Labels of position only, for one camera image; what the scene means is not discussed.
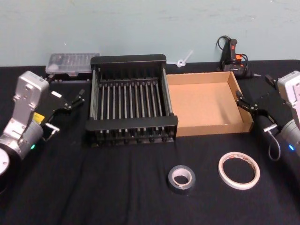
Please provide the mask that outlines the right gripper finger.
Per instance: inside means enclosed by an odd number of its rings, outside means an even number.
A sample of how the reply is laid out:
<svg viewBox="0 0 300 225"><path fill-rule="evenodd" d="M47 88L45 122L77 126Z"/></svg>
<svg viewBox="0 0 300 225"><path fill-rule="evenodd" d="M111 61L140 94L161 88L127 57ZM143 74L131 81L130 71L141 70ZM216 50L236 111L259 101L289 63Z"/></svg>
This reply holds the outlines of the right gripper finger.
<svg viewBox="0 0 300 225"><path fill-rule="evenodd" d="M278 81L270 75L265 75L265 81L275 90L278 90Z"/></svg>
<svg viewBox="0 0 300 225"><path fill-rule="evenodd" d="M254 104L254 103L246 100L246 98L243 96L243 94L239 90L236 91L236 97L237 97L236 103L237 103L238 107L246 110L251 115L256 115L257 110L258 110L257 104Z"/></svg>

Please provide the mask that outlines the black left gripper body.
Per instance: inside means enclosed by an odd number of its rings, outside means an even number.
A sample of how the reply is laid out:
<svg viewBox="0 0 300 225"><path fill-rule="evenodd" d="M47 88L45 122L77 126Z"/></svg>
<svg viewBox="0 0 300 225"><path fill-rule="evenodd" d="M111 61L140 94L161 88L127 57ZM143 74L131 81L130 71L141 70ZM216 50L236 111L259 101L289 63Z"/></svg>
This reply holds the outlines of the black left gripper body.
<svg viewBox="0 0 300 225"><path fill-rule="evenodd" d="M33 121L40 125L50 122L58 113L71 112L72 106L61 94L48 91L33 114Z"/></svg>

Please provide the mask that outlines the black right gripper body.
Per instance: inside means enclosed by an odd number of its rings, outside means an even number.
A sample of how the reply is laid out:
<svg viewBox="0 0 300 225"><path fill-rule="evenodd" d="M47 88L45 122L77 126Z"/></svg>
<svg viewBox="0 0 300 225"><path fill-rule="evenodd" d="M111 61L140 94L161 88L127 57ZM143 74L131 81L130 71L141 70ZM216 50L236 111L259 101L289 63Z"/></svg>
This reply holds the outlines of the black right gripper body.
<svg viewBox="0 0 300 225"><path fill-rule="evenodd" d="M290 107L277 91L261 96L256 104L258 111L254 115L254 122L257 122L260 117L265 117L271 123L277 124L278 128L283 128L293 119Z"/></svg>

